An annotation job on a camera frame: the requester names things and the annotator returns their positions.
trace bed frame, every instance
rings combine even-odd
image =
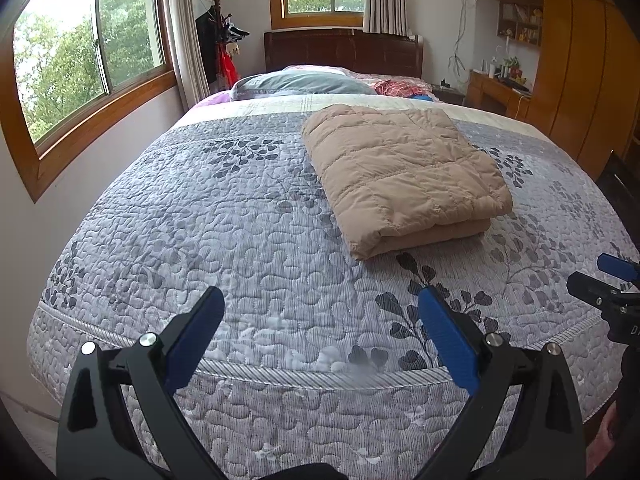
[[[420,36],[367,34],[357,28],[264,33],[267,72],[295,64],[340,66],[365,74],[422,77]]]

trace tan blanket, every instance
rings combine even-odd
[[[494,160],[437,108],[332,105],[302,136],[357,260],[486,231],[513,206]]]

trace quilted bedspread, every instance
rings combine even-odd
[[[362,104],[394,100],[375,98]],[[57,400],[84,341],[131,345],[215,285],[225,317],[175,399],[229,478],[307,462],[331,463],[353,479],[412,478],[466,400],[418,320],[417,295],[428,283],[483,331],[528,348],[560,343],[585,418],[610,396],[623,348],[565,281],[581,270],[620,286],[597,271],[597,256],[637,260],[638,252],[564,152],[454,120],[501,168],[513,213],[484,235],[356,262],[300,137],[311,110],[263,101],[210,107],[222,115],[172,128],[81,223],[28,335],[33,373]],[[247,106],[252,112],[241,113]],[[516,394],[481,462],[497,452]],[[143,447],[162,463],[131,388],[126,403]]]

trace wooden window frame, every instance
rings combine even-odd
[[[101,95],[57,124],[36,146],[24,119],[14,61],[14,30],[0,43],[0,126],[24,187],[35,203],[62,171],[109,128],[176,85],[162,0],[155,0],[164,64]]]
[[[271,28],[356,27],[362,28],[362,12],[306,12],[289,14],[287,0],[269,0]]]

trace silver bolt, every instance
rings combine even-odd
[[[562,353],[562,348],[560,348],[558,343],[549,343],[546,346],[546,351],[551,355],[560,355]]]
[[[80,351],[84,355],[91,355],[95,351],[95,343],[93,341],[87,341],[80,347]]]
[[[140,339],[138,339],[142,346],[153,346],[156,344],[157,340],[158,336],[153,332],[147,332],[146,334],[141,335]]]
[[[495,332],[489,332],[484,337],[484,340],[486,341],[486,343],[489,346],[495,346],[495,347],[498,347],[502,343],[504,343],[504,339],[502,339],[502,336],[500,334],[495,333]]]

